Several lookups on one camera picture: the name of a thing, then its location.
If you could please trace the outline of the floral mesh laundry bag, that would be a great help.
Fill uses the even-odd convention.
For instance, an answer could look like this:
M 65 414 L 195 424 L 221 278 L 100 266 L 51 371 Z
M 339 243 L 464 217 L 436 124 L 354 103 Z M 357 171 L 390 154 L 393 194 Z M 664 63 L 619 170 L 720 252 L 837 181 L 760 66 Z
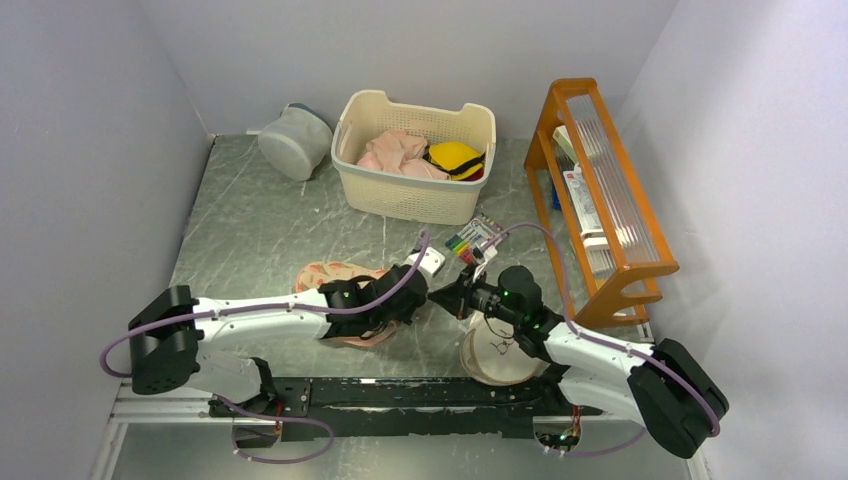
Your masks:
M 385 268 L 369 269 L 347 262 L 312 262 L 298 272 L 294 284 L 294 292 L 300 293 L 318 288 L 334 280 L 349 280 L 360 276 L 364 276 L 367 280 L 378 279 L 386 272 L 387 270 Z M 395 333 L 398 326 L 399 322 L 392 320 L 385 327 L 381 327 L 378 330 L 369 331 L 362 335 L 332 338 L 329 339 L 329 342 L 354 348 L 369 349 L 389 339 Z

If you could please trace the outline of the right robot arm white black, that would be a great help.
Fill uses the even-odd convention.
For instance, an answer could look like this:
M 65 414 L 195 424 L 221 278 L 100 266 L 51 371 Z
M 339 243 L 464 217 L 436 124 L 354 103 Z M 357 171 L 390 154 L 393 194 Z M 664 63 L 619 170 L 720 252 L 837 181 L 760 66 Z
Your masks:
M 719 434 L 730 409 L 681 343 L 632 343 L 581 327 L 544 304 L 540 286 L 523 266 L 505 269 L 494 285 L 468 268 L 428 298 L 458 319 L 475 311 L 511 325 L 512 339 L 526 355 L 562 368 L 539 389 L 550 413 L 573 405 L 596 408 L 634 422 L 668 453 L 689 459 Z

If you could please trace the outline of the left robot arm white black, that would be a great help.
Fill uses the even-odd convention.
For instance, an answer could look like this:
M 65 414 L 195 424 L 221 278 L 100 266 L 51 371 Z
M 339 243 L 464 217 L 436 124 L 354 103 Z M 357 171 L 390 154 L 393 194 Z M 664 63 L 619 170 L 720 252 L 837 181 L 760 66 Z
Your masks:
M 170 287 L 128 325 L 132 390 L 158 395 L 188 386 L 264 415 L 277 400 L 268 364 L 231 355 L 228 348 L 275 336 L 370 340 L 392 321 L 411 322 L 437 272 L 405 263 L 376 279 L 334 280 L 297 294 L 247 300 L 195 298 L 186 285 Z

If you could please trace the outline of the cream plastic laundry basket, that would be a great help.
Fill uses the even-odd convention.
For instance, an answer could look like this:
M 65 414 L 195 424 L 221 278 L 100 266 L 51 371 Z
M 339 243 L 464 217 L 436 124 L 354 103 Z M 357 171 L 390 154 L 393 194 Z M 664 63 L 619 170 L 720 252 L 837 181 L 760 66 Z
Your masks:
M 482 105 L 449 111 L 361 90 L 343 110 L 331 154 L 351 207 L 461 225 L 473 216 L 495 147 L 495 116 Z

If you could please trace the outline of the grey round mesh bag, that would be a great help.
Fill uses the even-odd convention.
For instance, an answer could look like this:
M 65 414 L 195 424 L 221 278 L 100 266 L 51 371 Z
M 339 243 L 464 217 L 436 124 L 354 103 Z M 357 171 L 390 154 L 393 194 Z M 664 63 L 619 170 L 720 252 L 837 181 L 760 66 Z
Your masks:
M 266 160 L 294 181 L 309 180 L 329 154 L 333 130 L 313 109 L 291 103 L 257 135 Z

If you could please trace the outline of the beige round glasses pouch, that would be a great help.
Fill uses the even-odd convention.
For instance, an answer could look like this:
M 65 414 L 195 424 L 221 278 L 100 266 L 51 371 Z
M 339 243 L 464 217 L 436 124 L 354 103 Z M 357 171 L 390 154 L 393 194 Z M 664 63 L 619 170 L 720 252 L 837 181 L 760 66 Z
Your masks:
M 547 364 L 525 354 L 512 334 L 510 324 L 473 313 L 460 346 L 460 361 L 466 373 L 490 386 L 520 384 L 540 374 Z

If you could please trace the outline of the marker pen pack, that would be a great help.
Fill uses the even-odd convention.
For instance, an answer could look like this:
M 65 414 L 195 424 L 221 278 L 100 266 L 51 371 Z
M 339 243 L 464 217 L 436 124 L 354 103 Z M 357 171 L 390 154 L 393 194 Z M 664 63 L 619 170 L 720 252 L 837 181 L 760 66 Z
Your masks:
M 465 264 L 475 262 L 474 250 L 479 249 L 503 232 L 503 227 L 482 212 L 476 213 L 444 246 Z

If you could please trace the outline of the yellow black cloth in basket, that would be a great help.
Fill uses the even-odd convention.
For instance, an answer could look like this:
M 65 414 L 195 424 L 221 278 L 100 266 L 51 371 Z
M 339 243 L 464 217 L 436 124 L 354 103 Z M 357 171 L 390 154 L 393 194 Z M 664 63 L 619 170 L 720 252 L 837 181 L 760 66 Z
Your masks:
M 486 155 L 461 142 L 430 145 L 424 159 L 454 181 L 480 180 L 485 173 Z

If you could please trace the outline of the white box in rack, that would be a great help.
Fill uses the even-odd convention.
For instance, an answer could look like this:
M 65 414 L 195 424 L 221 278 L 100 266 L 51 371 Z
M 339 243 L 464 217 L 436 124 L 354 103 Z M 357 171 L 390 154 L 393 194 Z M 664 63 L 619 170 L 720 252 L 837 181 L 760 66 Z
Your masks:
M 579 170 L 564 171 L 563 177 L 578 221 L 580 235 L 582 237 L 592 237 L 602 234 L 603 227 L 596 210 L 595 202 L 592 199 L 588 184 L 582 172 Z

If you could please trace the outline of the pink cloth in basket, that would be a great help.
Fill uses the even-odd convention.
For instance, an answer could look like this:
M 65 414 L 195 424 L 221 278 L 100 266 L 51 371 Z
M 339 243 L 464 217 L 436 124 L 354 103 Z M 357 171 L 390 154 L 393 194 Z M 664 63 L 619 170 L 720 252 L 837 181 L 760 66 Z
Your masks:
M 424 159 L 428 147 L 425 137 L 405 130 L 387 130 L 369 141 L 359 167 L 427 180 L 449 180 L 443 171 Z

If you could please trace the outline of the orange wooden rack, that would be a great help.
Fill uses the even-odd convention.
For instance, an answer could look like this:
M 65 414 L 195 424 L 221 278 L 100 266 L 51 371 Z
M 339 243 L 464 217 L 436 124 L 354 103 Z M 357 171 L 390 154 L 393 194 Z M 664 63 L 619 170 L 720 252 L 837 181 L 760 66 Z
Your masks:
M 554 133 L 563 127 L 572 145 L 570 158 L 580 168 L 608 242 L 611 267 L 594 273 L 580 238 L 573 199 L 555 157 Z M 593 329 L 636 326 L 649 320 L 648 305 L 663 297 L 657 280 L 678 271 L 675 259 L 639 180 L 609 110 L 592 78 L 563 78 L 548 89 L 524 169 L 540 223 L 549 226 L 539 173 L 550 174 L 561 204 L 577 275 L 587 299 L 567 301 L 566 310 Z

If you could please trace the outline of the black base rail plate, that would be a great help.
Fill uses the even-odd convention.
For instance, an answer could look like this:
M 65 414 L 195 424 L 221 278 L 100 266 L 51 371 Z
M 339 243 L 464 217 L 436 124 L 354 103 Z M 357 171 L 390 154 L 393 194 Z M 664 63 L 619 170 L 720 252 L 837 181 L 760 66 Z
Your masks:
M 326 437 L 498 434 L 531 439 L 543 417 L 569 421 L 572 406 L 551 381 L 532 377 L 515 385 L 490 386 L 469 377 L 300 378 L 277 377 L 277 396 L 260 405 L 264 415 L 284 417 L 282 442 Z

